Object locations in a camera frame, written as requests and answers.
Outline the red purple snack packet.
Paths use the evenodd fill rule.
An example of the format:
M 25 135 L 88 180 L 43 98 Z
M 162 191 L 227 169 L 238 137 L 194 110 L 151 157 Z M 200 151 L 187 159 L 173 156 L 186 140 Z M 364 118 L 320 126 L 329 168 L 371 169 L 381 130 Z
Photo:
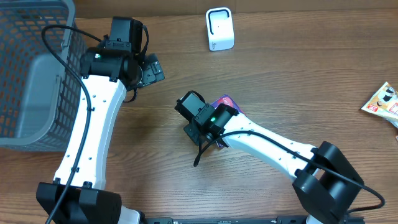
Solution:
M 230 107 L 236 109 L 238 111 L 238 113 L 244 114 L 244 112 L 238 106 L 238 104 L 232 99 L 232 97 L 230 97 L 227 94 L 222 95 L 220 98 L 218 98 L 216 101 L 214 101 L 211 105 L 212 105 L 212 107 L 214 107 L 214 109 L 217 109 L 217 107 L 219 107 L 219 105 L 221 105 L 221 104 L 230 106 Z M 218 149 L 223 149 L 223 148 L 229 147 L 229 145 L 226 145 L 223 140 L 215 142 L 215 145 L 217 146 Z

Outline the yellow orange snack bag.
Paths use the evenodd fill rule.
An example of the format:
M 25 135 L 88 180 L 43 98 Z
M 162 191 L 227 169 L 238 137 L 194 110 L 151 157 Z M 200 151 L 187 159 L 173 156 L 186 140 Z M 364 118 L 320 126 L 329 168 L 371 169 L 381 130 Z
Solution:
M 397 128 L 397 90 L 388 82 L 385 82 L 361 109 L 388 120 Z

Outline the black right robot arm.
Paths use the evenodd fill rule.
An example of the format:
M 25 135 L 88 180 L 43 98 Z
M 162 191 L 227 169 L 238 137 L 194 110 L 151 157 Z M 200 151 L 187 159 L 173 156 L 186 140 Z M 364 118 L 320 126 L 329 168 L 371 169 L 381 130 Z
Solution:
M 303 144 L 263 128 L 237 106 L 213 106 L 195 91 L 177 100 L 175 110 L 187 121 L 184 131 L 199 147 L 197 166 L 211 145 L 242 150 L 279 170 L 292 187 L 308 217 L 301 223 L 364 223 L 349 215 L 362 178 L 338 147 L 322 142 Z

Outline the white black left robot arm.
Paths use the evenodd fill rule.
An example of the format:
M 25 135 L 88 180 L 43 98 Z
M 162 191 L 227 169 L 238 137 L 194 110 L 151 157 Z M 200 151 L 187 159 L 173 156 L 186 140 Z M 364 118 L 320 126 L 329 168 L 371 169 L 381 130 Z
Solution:
M 122 204 L 106 185 L 106 160 L 126 93 L 164 79 L 155 54 L 147 53 L 147 27 L 114 17 L 111 32 L 80 57 L 73 72 L 80 102 L 67 150 L 52 183 L 41 182 L 36 199 L 55 223 L 145 223 L 145 215 Z

